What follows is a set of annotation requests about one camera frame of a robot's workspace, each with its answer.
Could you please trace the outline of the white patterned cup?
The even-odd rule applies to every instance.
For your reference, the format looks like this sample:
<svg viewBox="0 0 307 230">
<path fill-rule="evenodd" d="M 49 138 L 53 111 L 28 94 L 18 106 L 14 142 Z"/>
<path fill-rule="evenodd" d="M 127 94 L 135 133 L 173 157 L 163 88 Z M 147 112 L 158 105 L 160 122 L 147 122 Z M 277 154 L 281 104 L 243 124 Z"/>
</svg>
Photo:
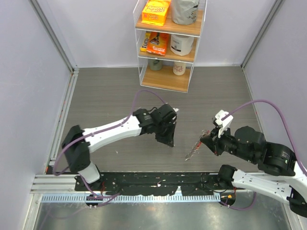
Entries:
<svg viewBox="0 0 307 230">
<path fill-rule="evenodd" d="M 185 73 L 186 63 L 185 62 L 174 62 L 173 73 L 177 76 L 181 76 Z"/>
</svg>

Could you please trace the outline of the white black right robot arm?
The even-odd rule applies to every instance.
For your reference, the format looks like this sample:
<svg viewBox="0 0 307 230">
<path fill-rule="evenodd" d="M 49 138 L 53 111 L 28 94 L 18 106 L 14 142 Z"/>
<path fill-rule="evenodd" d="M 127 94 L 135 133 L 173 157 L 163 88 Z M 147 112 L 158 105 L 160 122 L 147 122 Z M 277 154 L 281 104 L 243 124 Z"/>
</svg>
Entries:
<svg viewBox="0 0 307 230">
<path fill-rule="evenodd" d="M 291 211 L 299 216 L 307 216 L 307 176 L 289 147 L 266 141 L 263 133 L 249 126 L 238 129 L 234 135 L 231 135 L 230 129 L 222 135 L 218 132 L 219 129 L 214 128 L 200 137 L 201 143 L 216 156 L 227 152 L 278 178 L 276 182 L 261 179 L 224 164 L 217 175 L 221 188 L 248 189 L 288 204 Z"/>
</svg>

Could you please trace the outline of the grey green mug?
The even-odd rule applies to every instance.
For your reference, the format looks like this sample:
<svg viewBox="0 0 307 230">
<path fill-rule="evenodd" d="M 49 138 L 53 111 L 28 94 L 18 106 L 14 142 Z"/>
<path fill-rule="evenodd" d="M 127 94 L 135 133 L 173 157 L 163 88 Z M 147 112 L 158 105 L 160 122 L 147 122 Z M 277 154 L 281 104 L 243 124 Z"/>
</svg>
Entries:
<svg viewBox="0 0 307 230">
<path fill-rule="evenodd" d="M 148 64 L 152 71 L 159 71 L 163 67 L 163 61 L 159 59 L 148 59 Z"/>
</svg>

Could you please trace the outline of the yellow black candy box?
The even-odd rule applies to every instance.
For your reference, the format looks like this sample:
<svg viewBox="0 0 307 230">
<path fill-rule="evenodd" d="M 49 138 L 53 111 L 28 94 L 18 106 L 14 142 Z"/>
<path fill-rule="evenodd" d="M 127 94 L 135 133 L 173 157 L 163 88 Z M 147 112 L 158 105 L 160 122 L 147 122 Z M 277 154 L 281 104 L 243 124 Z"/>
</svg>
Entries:
<svg viewBox="0 0 307 230">
<path fill-rule="evenodd" d="M 145 33 L 144 41 L 143 41 L 143 43 L 142 43 L 142 45 L 140 47 L 140 51 L 141 52 L 146 52 L 147 46 L 148 46 L 148 43 L 149 43 L 150 35 L 151 35 L 150 32 L 146 32 Z"/>
</svg>

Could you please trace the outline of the orange snack box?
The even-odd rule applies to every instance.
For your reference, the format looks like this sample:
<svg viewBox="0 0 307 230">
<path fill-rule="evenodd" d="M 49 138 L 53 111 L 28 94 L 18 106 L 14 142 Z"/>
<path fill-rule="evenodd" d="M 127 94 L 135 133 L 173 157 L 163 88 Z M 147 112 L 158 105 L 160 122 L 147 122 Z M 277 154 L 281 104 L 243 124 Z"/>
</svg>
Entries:
<svg viewBox="0 0 307 230">
<path fill-rule="evenodd" d="M 142 23 L 156 26 L 165 24 L 170 0 L 149 0 L 142 10 Z"/>
<path fill-rule="evenodd" d="M 161 32 L 151 32 L 146 52 L 164 56 L 167 50 L 169 34 Z"/>
</svg>

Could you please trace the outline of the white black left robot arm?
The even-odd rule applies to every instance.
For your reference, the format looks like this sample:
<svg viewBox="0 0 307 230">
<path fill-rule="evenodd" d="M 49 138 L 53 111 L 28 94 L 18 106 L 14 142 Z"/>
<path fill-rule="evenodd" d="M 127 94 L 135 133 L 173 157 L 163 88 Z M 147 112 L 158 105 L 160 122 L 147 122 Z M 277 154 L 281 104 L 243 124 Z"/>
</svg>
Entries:
<svg viewBox="0 0 307 230">
<path fill-rule="evenodd" d="M 127 117 L 103 126 L 86 129 L 73 126 L 61 146 L 68 168 L 79 174 L 84 187 L 93 191 L 100 189 L 102 175 L 91 161 L 91 153 L 113 142 L 144 134 L 154 134 L 157 142 L 173 147 L 178 111 L 165 103 L 150 110 L 139 108 Z"/>
</svg>

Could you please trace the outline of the aluminium frame rail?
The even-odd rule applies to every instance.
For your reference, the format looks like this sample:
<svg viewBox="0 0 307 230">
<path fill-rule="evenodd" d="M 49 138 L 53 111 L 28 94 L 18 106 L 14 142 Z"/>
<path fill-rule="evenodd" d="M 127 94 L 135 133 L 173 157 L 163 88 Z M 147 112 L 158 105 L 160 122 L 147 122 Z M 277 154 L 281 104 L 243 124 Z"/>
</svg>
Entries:
<svg viewBox="0 0 307 230">
<path fill-rule="evenodd" d="M 61 147 L 61 138 L 71 100 L 73 97 L 75 85 L 79 74 L 79 68 L 76 67 L 73 70 L 69 78 L 69 83 L 66 89 L 65 97 L 62 103 L 61 112 L 58 117 L 55 135 L 52 141 L 49 157 L 46 164 L 46 169 L 42 175 L 36 175 L 30 190 L 32 194 L 44 194 L 44 193 L 73 193 L 75 180 L 73 175 L 64 174 L 60 176 L 54 176 L 53 174 L 47 174 L 52 172 L 55 163 L 59 163 L 58 152 Z"/>
</svg>

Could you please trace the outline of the grey white bag top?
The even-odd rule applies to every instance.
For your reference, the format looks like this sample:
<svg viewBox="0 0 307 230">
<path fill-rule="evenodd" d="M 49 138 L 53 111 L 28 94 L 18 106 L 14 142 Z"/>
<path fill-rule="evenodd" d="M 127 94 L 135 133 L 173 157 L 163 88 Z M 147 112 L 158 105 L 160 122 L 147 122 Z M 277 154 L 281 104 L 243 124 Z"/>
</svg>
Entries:
<svg viewBox="0 0 307 230">
<path fill-rule="evenodd" d="M 171 1 L 171 19 L 179 25 L 190 25 L 196 22 L 199 0 Z"/>
</svg>

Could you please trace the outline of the orange snack box middle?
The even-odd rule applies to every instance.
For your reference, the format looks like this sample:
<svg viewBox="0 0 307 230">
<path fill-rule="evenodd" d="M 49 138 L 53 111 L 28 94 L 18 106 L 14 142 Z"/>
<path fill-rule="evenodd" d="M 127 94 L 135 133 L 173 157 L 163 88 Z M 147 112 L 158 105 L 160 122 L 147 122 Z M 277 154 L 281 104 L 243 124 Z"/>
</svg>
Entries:
<svg viewBox="0 0 307 230">
<path fill-rule="evenodd" d="M 167 50 L 169 34 L 161 32 L 151 32 L 146 52 L 164 56 Z"/>
</svg>

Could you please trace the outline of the white bag middle shelf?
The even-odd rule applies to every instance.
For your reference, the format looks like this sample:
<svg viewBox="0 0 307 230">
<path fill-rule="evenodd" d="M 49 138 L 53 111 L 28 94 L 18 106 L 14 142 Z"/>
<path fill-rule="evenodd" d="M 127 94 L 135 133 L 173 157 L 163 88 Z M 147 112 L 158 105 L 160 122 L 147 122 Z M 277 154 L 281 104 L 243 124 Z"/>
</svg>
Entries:
<svg viewBox="0 0 307 230">
<path fill-rule="evenodd" d="M 194 38 L 191 36 L 171 34 L 170 50 L 179 56 L 188 55 L 193 46 Z"/>
</svg>

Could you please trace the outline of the red handled metal key organizer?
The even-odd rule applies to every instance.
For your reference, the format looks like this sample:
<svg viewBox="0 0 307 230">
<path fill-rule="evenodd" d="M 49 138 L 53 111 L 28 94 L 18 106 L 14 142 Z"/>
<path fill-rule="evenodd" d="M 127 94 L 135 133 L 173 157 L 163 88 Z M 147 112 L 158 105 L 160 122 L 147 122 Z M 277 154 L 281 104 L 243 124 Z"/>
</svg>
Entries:
<svg viewBox="0 0 307 230">
<path fill-rule="evenodd" d="M 199 140 L 194 144 L 194 146 L 192 147 L 191 151 L 185 156 L 185 161 L 190 160 L 195 153 L 198 151 L 198 149 L 200 148 L 202 142 L 201 139 L 204 137 L 207 137 L 210 135 L 210 131 L 209 130 L 203 130 L 202 134 L 200 135 Z"/>
</svg>

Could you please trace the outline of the orange snack box top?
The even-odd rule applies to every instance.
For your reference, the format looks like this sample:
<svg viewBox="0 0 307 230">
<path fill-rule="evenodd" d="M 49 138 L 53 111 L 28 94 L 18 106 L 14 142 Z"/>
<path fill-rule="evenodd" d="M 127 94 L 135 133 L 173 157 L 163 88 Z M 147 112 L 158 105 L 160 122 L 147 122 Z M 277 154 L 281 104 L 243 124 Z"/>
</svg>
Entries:
<svg viewBox="0 0 307 230">
<path fill-rule="evenodd" d="M 142 23 L 156 26 L 165 24 L 170 0 L 149 0 L 142 10 Z"/>
</svg>

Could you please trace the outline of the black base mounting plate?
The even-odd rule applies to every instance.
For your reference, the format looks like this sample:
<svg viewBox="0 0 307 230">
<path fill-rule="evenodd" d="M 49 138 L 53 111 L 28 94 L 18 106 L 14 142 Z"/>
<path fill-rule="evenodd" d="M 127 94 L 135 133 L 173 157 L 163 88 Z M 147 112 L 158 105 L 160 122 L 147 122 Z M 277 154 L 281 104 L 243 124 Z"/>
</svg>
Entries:
<svg viewBox="0 0 307 230">
<path fill-rule="evenodd" d="M 200 196 L 234 189 L 208 172 L 103 172 L 88 186 L 99 196 L 173 196 L 178 189 L 183 196 Z"/>
</svg>

